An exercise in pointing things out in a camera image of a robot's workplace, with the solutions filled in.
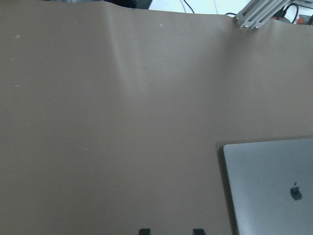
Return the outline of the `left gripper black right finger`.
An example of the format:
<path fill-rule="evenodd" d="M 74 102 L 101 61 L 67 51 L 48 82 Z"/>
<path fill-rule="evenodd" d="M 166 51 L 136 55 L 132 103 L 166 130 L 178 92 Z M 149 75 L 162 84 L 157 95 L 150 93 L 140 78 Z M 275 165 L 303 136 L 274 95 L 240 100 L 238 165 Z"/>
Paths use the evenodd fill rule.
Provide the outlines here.
<path fill-rule="evenodd" d="M 206 235 L 205 230 L 201 228 L 193 229 L 193 235 Z"/>

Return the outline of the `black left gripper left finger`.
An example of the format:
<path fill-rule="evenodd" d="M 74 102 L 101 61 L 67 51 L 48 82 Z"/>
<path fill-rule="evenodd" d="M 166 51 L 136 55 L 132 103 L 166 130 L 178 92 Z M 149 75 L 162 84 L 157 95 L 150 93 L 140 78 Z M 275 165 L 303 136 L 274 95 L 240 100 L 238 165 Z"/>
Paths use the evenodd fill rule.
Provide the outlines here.
<path fill-rule="evenodd" d="M 150 228 L 141 228 L 138 232 L 139 235 L 150 235 Z"/>

